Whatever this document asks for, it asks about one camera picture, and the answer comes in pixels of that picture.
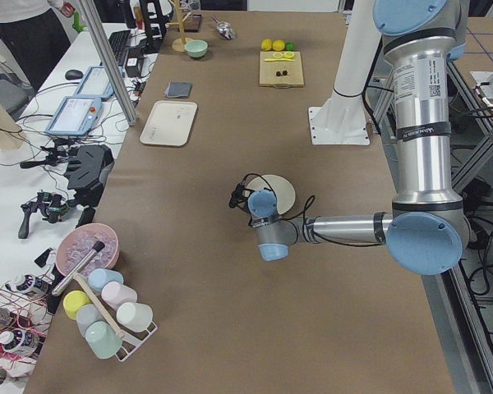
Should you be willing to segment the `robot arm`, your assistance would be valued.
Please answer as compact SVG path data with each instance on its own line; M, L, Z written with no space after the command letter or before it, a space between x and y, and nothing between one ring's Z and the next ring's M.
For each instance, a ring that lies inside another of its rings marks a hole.
M357 1L333 93L311 108L314 144L361 144L362 92L377 51L391 65L399 183L390 213L346 217L279 214L278 196L237 184L229 206L251 217L263 259L288 255L298 242L385 245L404 268L436 275L454 267L469 240L463 200L451 182L447 65L463 55L466 1Z

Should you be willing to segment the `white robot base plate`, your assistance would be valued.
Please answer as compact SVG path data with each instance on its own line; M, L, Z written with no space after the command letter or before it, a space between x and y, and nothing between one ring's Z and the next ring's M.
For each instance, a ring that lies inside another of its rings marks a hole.
M362 107L309 107L307 114L313 145L370 144Z

